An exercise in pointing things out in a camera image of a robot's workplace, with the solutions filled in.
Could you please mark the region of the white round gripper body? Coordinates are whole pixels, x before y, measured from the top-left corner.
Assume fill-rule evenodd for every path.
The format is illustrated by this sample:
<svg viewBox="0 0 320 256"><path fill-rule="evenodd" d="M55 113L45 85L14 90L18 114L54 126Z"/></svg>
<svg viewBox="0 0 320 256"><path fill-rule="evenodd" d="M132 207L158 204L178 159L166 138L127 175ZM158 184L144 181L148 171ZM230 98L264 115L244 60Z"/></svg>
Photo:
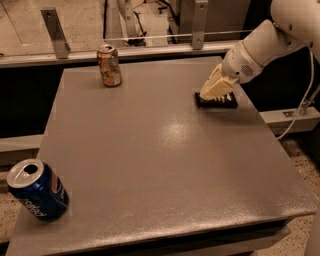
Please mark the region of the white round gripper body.
<svg viewBox="0 0 320 256"><path fill-rule="evenodd" d="M248 83L263 70L264 57L261 47L249 40L237 42L225 55L222 69L226 75Z"/></svg>

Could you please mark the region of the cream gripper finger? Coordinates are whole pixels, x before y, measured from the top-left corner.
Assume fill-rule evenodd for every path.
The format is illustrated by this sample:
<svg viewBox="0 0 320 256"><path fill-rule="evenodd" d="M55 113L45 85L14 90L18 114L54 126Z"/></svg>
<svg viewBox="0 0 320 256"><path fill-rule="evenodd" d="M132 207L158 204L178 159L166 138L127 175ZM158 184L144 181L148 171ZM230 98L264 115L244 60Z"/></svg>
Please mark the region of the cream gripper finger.
<svg viewBox="0 0 320 256"><path fill-rule="evenodd" d="M213 100L216 97L222 97L231 93L237 82L237 78L228 76L223 71L222 65L218 64L202 86L200 97L206 101Z"/></svg>

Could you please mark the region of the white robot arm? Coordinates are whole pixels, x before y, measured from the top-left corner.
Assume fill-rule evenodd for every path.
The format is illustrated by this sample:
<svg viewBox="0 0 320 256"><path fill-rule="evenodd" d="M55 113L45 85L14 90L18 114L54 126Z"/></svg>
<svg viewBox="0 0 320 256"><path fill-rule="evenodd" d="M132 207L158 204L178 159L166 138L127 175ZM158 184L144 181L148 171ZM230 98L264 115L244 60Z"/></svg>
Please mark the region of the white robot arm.
<svg viewBox="0 0 320 256"><path fill-rule="evenodd" d="M200 90L210 101L248 83L275 59L308 47L320 62L320 1L272 0L272 20L264 20L237 42L212 71Z"/></svg>

